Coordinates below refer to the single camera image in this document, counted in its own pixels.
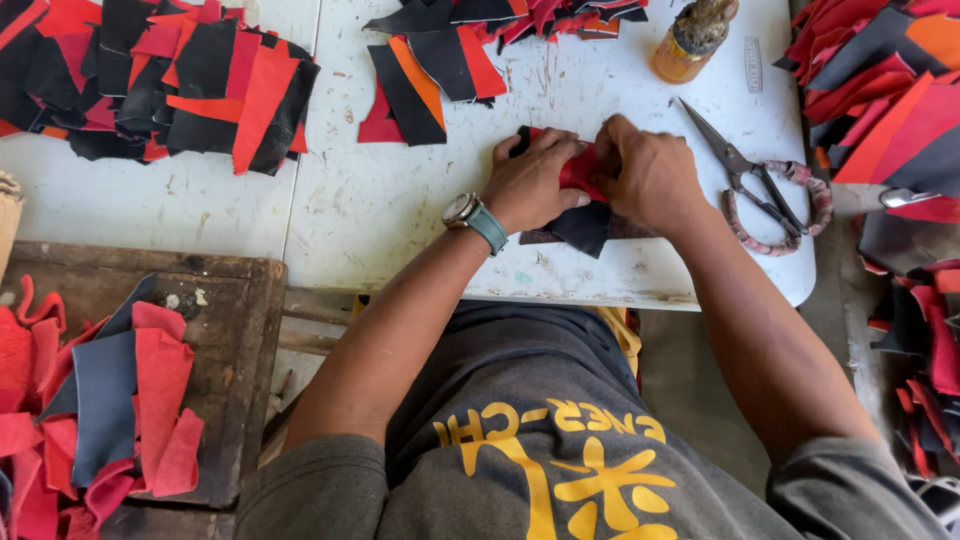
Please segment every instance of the white table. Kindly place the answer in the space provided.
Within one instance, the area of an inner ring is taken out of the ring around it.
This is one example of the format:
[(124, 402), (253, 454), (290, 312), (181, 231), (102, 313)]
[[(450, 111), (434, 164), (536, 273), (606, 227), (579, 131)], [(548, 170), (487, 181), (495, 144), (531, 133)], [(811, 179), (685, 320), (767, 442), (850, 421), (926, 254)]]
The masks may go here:
[[(264, 3), (261, 22), (308, 45), (306, 28), (316, 21), (316, 4)], [(374, 71), (366, 46), (386, 42), (385, 35), (360, 28), (397, 9), (398, 2), (324, 0), (315, 47), (322, 71), (306, 133), (311, 153), (299, 164), (287, 163), (274, 179), (255, 173), (235, 178), (224, 156), (185, 153), (143, 167), (115, 160), (90, 163), (61, 142), (39, 136), (0, 140), (0, 164), (23, 181), (31, 201), (18, 237), (282, 256), (291, 284), (376, 290), (440, 234), (441, 209), (454, 195), (482, 187), (497, 141), (523, 124), (574, 130), (592, 140), (614, 112), (644, 129), (686, 136), (704, 191), (718, 204), (726, 173), (679, 104), (670, 105), (672, 97), (683, 97), (748, 159), (804, 159), (796, 88), (788, 73), (770, 65), (789, 41), (787, 3), (741, 4), (727, 43), (685, 86), (662, 83), (647, 65), (679, 2), (672, 8), (653, 2), (647, 9), (651, 21), (624, 24), (619, 40), (565, 36), (549, 44), (533, 37), (506, 47), (501, 57), (489, 45), (493, 63), (507, 74), (510, 93), (497, 98), (494, 110), (444, 103), (448, 143), (409, 148), (356, 143), (357, 125), (373, 100)], [(760, 93), (747, 88), (745, 37), (759, 39)], [(795, 213), (808, 216), (805, 190), (777, 183)], [(763, 192), (751, 177), (745, 184)], [(782, 240), (783, 230), (765, 214), (746, 202), (740, 208), (754, 236)], [(812, 290), (809, 239), (789, 257), (756, 260), (791, 304), (798, 305)], [(467, 294), (697, 309), (689, 274), (669, 243), (658, 238), (610, 241), (599, 260), (565, 244), (520, 246), (513, 238), (483, 266)]]

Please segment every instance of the person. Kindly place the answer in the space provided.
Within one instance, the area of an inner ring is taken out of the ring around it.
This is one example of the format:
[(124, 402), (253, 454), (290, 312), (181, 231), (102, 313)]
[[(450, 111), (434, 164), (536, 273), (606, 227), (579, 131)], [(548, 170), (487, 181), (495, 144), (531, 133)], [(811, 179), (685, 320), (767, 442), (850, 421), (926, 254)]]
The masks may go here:
[[(588, 203), (558, 188), (584, 150), (576, 134), (545, 130), (511, 159), (518, 144), (493, 149), (480, 195), (506, 233)], [(827, 347), (708, 203), (683, 140), (616, 115), (596, 153), (613, 212), (662, 234), (693, 278), (716, 362), (773, 463), (766, 501), (650, 416), (595, 313), (461, 303), (491, 255), (466, 227), (344, 333), (284, 453), (245, 481), (237, 538), (948, 538)]]

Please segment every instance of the gray t-shirt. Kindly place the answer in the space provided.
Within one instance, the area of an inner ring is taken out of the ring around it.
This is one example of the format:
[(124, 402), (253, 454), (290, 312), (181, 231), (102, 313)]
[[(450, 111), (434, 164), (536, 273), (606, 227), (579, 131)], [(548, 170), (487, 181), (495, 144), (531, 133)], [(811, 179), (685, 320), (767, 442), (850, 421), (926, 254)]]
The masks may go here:
[(236, 538), (948, 538), (868, 441), (803, 444), (766, 502), (650, 417), (606, 324), (461, 305), (387, 433), (245, 482)]

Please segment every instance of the forearm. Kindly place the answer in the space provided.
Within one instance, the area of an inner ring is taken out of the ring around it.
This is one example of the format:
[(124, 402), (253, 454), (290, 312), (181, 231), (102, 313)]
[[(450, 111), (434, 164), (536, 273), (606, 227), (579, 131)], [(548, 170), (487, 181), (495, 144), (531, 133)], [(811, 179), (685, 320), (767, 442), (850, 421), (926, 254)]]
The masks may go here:
[(827, 346), (704, 206), (668, 238), (693, 277), (724, 380), (771, 459), (817, 436), (878, 438)]
[(300, 394), (285, 448), (331, 433), (383, 442), (387, 422), (490, 255), (469, 229), (447, 231), (353, 321)]

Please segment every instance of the watch face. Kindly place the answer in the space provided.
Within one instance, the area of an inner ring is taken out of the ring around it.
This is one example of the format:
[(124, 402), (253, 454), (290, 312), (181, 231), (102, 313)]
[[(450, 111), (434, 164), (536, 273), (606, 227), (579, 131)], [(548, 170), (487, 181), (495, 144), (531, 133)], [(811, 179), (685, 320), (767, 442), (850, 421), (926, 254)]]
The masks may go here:
[(463, 213), (465, 209), (467, 209), (467, 206), (469, 205), (469, 203), (470, 203), (469, 193), (461, 193), (460, 195), (457, 195), (455, 199), (450, 201), (449, 205), (446, 205), (446, 208), (444, 209), (444, 221), (446, 222), (446, 221), (452, 221), (456, 219), (457, 216), (459, 216), (461, 213)]

